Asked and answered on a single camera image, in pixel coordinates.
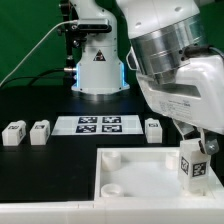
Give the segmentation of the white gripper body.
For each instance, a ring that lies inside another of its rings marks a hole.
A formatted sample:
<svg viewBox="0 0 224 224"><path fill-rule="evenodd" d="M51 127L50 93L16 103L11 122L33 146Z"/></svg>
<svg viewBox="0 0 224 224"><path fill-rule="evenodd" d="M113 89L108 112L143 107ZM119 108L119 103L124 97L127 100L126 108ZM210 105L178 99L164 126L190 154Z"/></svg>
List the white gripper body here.
<svg viewBox="0 0 224 224"><path fill-rule="evenodd" d="M218 55L191 58L179 68L175 82L156 84L142 75L133 49L126 60L152 111L163 116L224 135L224 60Z"/></svg>

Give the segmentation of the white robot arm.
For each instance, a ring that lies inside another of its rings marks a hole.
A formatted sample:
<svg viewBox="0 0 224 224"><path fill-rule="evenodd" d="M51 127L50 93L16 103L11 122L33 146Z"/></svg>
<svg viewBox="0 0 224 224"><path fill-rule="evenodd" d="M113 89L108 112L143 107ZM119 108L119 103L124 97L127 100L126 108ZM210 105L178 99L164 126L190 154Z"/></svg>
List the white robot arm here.
<svg viewBox="0 0 224 224"><path fill-rule="evenodd" d="M70 0L78 14L82 58L73 87L91 96L127 87L117 56L117 21L95 0ZM224 135L224 56L206 44L195 0L116 0L128 29L129 55L152 111L173 119L183 139L200 133L204 154Z"/></svg>

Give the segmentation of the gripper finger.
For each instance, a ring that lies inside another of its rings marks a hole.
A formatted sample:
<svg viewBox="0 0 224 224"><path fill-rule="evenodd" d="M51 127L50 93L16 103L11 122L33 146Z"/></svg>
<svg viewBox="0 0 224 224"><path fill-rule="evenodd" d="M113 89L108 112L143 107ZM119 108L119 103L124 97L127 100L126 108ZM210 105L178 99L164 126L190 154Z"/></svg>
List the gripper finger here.
<svg viewBox="0 0 224 224"><path fill-rule="evenodd" d="M194 133L194 127L190 124L187 124L185 122L176 119L173 120L173 123L183 140L189 139L190 136Z"/></svg>
<svg viewBox="0 0 224 224"><path fill-rule="evenodd" d="M198 131L200 133L200 151L206 155L214 155L218 153L219 144L217 138L212 134L212 132L203 128L199 128Z"/></svg>

